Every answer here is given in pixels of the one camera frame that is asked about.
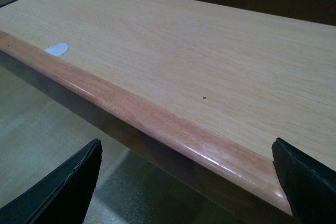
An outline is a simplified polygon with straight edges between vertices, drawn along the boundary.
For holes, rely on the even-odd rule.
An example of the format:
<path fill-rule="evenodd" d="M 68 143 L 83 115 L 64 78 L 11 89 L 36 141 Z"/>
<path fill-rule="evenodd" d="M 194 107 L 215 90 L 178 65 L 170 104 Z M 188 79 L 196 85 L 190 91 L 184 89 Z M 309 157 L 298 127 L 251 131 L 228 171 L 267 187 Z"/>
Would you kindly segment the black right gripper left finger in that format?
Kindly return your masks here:
<path fill-rule="evenodd" d="M 2 207 L 1 223 L 83 223 L 101 161 L 101 141 L 94 139 Z"/>

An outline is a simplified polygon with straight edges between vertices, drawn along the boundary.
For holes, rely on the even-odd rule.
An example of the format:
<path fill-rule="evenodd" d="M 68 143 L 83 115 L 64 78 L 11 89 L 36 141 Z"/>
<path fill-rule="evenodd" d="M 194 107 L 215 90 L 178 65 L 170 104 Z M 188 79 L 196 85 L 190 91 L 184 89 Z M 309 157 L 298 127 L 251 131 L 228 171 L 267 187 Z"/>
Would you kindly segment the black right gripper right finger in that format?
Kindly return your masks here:
<path fill-rule="evenodd" d="M 335 171 L 279 137 L 271 150 L 280 185 L 300 223 L 335 223 Z"/>

